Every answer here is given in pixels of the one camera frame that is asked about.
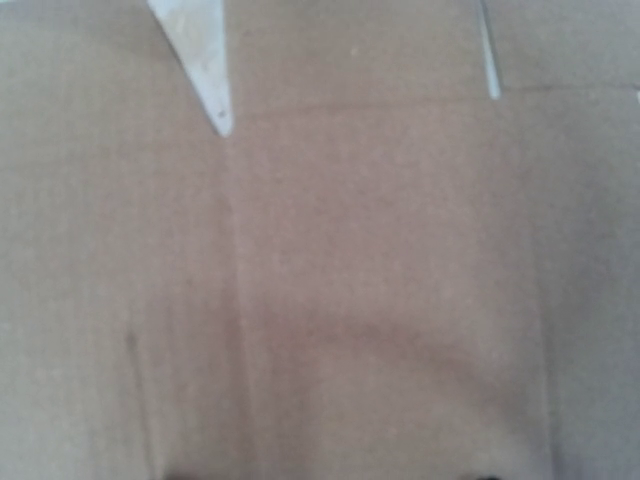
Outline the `brown cardboard box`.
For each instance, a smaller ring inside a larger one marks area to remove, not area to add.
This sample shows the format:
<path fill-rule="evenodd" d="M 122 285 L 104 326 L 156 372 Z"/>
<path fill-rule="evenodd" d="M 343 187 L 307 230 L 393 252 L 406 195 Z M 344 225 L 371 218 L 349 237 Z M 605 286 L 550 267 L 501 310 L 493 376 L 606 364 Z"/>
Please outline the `brown cardboard box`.
<path fill-rule="evenodd" d="M 5 479 L 635 479 L 635 1 L 5 1 Z"/>

